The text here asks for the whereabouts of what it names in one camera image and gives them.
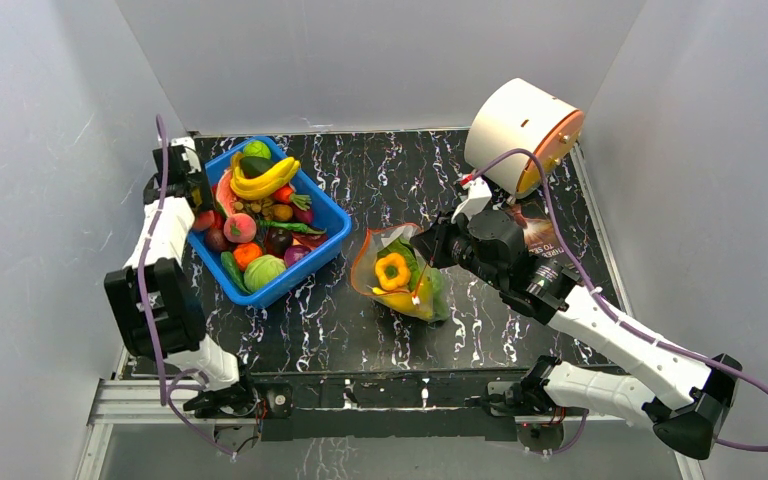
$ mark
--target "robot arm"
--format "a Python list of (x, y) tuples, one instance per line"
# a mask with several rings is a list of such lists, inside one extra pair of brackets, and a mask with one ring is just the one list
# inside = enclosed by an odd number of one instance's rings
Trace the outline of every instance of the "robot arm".
[[(197, 417), (248, 412), (257, 401), (246, 366), (207, 335), (199, 299), (188, 285), (181, 257), (190, 228), (199, 211), (213, 209), (213, 196), (192, 139), (173, 141), (169, 148), (168, 186), (163, 211), (157, 216), (145, 259), (146, 286), (155, 318), (164, 363), (181, 371), (197, 369), (205, 382), (204, 392), (184, 405)], [(161, 151), (155, 150), (160, 170)], [(140, 239), (122, 269), (104, 280), (125, 347), (134, 356), (154, 359), (154, 348), (140, 301), (136, 271), (149, 226), (160, 208), (155, 178), (143, 192), (145, 220)]]
[[(476, 181), (483, 189), (480, 179), (472, 180), (470, 189)], [(475, 197), (468, 195), (465, 202)], [(497, 415), (587, 408), (651, 427), (674, 450), (708, 458), (732, 406), (737, 379), (629, 333), (579, 285), (578, 273), (530, 254), (519, 226), (504, 212), (481, 210), (486, 203), (473, 201), (469, 208), (438, 215), (428, 230), (411, 239), (412, 245), (430, 266), (459, 265), (469, 270), (496, 288), (514, 311), (586, 342), (629, 375), (594, 372), (541, 357), (521, 382), (494, 386), (492, 391), (502, 388), (504, 395), (489, 394), (488, 388), (480, 403)], [(623, 312), (613, 311), (620, 322), (667, 342)], [(715, 360), (741, 368), (725, 355)]]

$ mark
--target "blue plastic basket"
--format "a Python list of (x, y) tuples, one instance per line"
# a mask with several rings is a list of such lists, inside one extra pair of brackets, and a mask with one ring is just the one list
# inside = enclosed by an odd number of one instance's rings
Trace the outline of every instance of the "blue plastic basket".
[[(205, 173), (211, 186), (219, 183), (219, 179), (222, 178), (222, 174), (225, 173), (225, 170), (231, 163), (231, 155), (242, 150), (246, 144), (253, 140), (260, 140), (265, 143), (269, 150), (272, 151), (273, 160), (277, 161), (287, 157), (287, 154), (272, 139), (268, 137), (252, 137), (205, 165)], [(303, 171), (299, 170), (290, 183), (297, 193), (310, 195), (311, 205), (315, 212), (313, 226), (319, 230), (325, 230), (328, 240), (253, 294), (246, 295), (234, 285), (231, 278), (225, 273), (225, 269), (222, 268), (219, 255), (211, 252), (205, 246), (204, 233), (190, 232), (187, 236), (187, 240), (193, 246), (193, 250), (196, 251), (204, 264), (207, 265), (210, 273), (216, 277), (216, 281), (222, 286), (225, 295), (237, 305), (266, 308), (273, 304), (284, 296), (285, 293), (301, 283), (305, 277), (336, 258), (340, 254), (343, 240), (352, 229), (352, 220), (348, 214), (334, 203), (334, 200), (331, 200), (325, 192), (320, 190)]]

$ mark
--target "black tabletop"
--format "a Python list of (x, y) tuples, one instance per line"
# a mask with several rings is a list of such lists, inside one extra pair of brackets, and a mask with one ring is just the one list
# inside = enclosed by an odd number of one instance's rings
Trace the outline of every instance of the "black tabletop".
[[(544, 354), (578, 364), (605, 363), (587, 345), (512, 313), (493, 288), (459, 267), (443, 271), (451, 315), (442, 322), (394, 313), (352, 289), (349, 268), (368, 228), (428, 225), (438, 209), (456, 204), (462, 191), (455, 180), (470, 170), (463, 160), (466, 135), (465, 130), (448, 130), (274, 137), (349, 214), (353, 229), (340, 256), (265, 310), (231, 303), (187, 247), (184, 269), (201, 298), (209, 334), (225, 350), (244, 357), (254, 372), (528, 367)], [(197, 149), (210, 159), (245, 139), (202, 138)], [(551, 185), (572, 253), (616, 303), (569, 158), (555, 170)], [(494, 201), (502, 200), (497, 192)], [(527, 217), (524, 222), (536, 225), (531, 237), (526, 232), (526, 239), (534, 240), (529, 246), (536, 242), (551, 248), (542, 194), (534, 193), (515, 208)], [(153, 362), (140, 360), (131, 362), (126, 373), (134, 378), (154, 372)]]

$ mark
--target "banana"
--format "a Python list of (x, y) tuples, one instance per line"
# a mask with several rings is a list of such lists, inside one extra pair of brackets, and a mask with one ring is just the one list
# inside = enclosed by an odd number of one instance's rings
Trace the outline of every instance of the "banana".
[(293, 157), (287, 157), (276, 163), (268, 172), (256, 178), (245, 178), (237, 165), (232, 165), (231, 190), (243, 200), (260, 200), (283, 187), (296, 172), (301, 163)]
[(296, 160), (293, 157), (287, 157), (284, 160), (281, 160), (280, 162), (276, 163), (272, 168), (269, 169), (266, 173), (263, 175), (260, 175), (255, 178), (246, 178), (245, 175), (242, 173), (242, 169), (239, 168), (239, 166), (236, 166), (234, 169), (234, 177), (237, 179), (238, 185), (242, 187), (251, 187), (251, 188), (257, 188), (260, 185), (263, 185), (264, 183), (268, 183), (272, 181), (272, 179), (276, 177), (284, 177), (287, 175), (287, 173), (295, 166), (295, 164), (298, 164), (299, 161)]

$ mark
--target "plastic bag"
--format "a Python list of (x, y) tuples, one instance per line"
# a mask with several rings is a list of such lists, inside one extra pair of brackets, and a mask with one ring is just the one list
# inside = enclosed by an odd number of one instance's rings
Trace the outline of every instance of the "plastic bag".
[[(352, 265), (352, 288), (399, 313), (426, 322), (445, 320), (450, 315), (445, 277), (437, 269), (428, 267), (409, 243), (410, 238), (420, 232), (420, 228), (412, 223), (383, 230), (367, 230), (366, 240)], [(411, 280), (404, 287), (378, 295), (373, 292), (373, 288), (380, 288), (375, 275), (375, 262), (393, 251), (406, 257)]]

